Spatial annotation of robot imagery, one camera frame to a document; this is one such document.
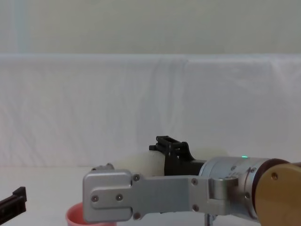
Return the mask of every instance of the bolt head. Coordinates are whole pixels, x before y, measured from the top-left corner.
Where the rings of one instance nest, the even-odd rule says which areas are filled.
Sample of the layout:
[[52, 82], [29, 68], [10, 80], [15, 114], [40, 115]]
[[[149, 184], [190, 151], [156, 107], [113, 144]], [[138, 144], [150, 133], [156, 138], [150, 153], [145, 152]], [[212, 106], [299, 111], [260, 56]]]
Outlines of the bolt head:
[[192, 209], [193, 209], [193, 211], [195, 211], [195, 212], [198, 212], [198, 211], [199, 211], [198, 205], [195, 205], [195, 204], [192, 206]]
[[121, 200], [123, 200], [123, 196], [122, 196], [122, 194], [118, 194], [118, 195], [116, 195], [116, 200], [117, 200], [117, 201], [121, 201]]
[[93, 195], [92, 198], [91, 198], [91, 201], [92, 201], [92, 202], [98, 202], [98, 199], [99, 199], [99, 198], [98, 198], [97, 195]]
[[140, 175], [139, 175], [139, 174], [135, 174], [135, 175], [133, 176], [133, 180], [134, 180], [134, 181], [140, 180]]
[[139, 220], [141, 218], [141, 214], [140, 213], [134, 213], [134, 215], [133, 215], [133, 219], [134, 220]]
[[193, 185], [198, 185], [198, 180], [195, 179], [195, 178], [193, 178], [193, 179], [191, 180], [191, 183], [192, 183]]
[[251, 196], [250, 196], [250, 193], [248, 193], [248, 192], [245, 193], [245, 198], [246, 198], [246, 199], [249, 199], [250, 197], [251, 197]]

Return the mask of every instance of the metal rod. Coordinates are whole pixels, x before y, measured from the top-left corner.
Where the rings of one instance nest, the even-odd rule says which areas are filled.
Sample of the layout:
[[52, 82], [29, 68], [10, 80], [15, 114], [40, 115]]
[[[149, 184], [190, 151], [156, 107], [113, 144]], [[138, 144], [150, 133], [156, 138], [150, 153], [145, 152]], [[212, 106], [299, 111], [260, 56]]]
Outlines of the metal rod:
[[216, 215], [205, 214], [205, 226], [213, 226], [213, 221], [216, 219]]

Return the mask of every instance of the white wall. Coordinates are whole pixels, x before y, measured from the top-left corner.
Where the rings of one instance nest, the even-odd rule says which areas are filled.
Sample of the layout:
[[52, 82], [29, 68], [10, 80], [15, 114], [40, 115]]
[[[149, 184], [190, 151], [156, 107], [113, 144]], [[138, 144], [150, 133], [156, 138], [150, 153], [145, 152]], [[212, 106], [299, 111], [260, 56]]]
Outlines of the white wall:
[[17, 52], [14, 2], [0, 0], [0, 53]]
[[22, 53], [301, 52], [300, 0], [11, 2]]

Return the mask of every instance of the pink bowl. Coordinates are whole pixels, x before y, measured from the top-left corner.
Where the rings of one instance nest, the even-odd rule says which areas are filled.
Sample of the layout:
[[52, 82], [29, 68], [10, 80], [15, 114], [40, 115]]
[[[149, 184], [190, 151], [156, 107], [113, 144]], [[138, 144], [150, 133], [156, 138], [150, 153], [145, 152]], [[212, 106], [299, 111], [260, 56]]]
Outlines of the pink bowl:
[[68, 226], [116, 226], [116, 223], [97, 223], [97, 224], [89, 224], [83, 218], [83, 203], [78, 203], [68, 209], [66, 213], [66, 220], [68, 222]]

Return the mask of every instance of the black bracket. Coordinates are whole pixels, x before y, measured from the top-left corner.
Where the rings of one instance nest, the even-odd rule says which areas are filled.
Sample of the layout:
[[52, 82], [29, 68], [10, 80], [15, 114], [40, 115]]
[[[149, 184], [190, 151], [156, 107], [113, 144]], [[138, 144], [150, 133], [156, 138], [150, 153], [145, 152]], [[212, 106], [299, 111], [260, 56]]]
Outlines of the black bracket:
[[165, 176], [199, 174], [205, 161], [196, 161], [192, 157], [187, 142], [180, 142], [169, 136], [156, 137], [156, 140], [156, 145], [150, 145], [150, 150], [165, 155]]
[[20, 187], [13, 195], [0, 201], [0, 225], [26, 211], [27, 201], [25, 187]]

